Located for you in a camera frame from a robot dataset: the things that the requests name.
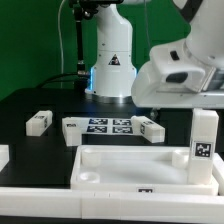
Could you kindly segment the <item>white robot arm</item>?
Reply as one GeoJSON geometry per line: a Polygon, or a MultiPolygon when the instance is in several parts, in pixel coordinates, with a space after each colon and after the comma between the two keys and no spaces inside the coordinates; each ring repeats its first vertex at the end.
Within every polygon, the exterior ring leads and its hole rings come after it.
{"type": "Polygon", "coordinates": [[[87,96],[104,103],[131,99],[144,108],[224,108],[224,0],[172,0],[190,33],[153,47],[136,69],[132,26],[117,5],[143,1],[97,2],[97,62],[87,96]]]}

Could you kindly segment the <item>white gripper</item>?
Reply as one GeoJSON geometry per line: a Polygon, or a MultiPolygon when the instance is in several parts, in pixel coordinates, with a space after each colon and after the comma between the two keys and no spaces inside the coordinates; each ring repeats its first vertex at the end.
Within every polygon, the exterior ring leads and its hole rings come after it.
{"type": "Polygon", "coordinates": [[[139,70],[131,95],[140,108],[224,109],[224,89],[195,93],[180,84],[163,84],[151,62],[139,70]]]}

